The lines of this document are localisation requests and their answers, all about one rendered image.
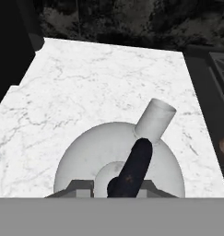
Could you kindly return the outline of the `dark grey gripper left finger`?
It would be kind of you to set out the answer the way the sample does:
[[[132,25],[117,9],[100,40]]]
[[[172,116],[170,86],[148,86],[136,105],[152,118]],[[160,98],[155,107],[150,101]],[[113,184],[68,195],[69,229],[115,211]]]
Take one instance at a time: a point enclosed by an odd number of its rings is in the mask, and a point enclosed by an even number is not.
[[[52,195],[48,195],[48,198],[93,198],[93,189],[93,180],[72,180],[65,189]]]

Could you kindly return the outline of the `black fridge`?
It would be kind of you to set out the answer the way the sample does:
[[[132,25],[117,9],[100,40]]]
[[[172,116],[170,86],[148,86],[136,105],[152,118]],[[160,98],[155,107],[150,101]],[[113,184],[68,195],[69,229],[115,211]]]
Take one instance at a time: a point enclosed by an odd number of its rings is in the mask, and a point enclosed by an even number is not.
[[[0,103],[44,44],[33,0],[0,0]]]

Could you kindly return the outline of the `black stove hob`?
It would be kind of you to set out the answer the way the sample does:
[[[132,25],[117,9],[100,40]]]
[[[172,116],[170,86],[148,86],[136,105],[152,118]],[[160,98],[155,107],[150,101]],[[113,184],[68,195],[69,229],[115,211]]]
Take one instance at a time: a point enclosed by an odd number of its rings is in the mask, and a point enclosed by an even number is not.
[[[183,56],[224,180],[224,50],[188,45]]]

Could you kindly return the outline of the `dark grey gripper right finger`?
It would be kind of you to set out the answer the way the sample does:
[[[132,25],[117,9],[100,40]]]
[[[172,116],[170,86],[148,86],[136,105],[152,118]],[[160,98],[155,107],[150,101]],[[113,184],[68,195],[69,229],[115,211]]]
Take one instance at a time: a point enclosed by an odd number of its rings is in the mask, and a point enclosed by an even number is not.
[[[176,195],[171,195],[165,191],[158,189],[151,180],[144,180],[137,194],[137,198],[157,198],[157,197],[176,198]]]

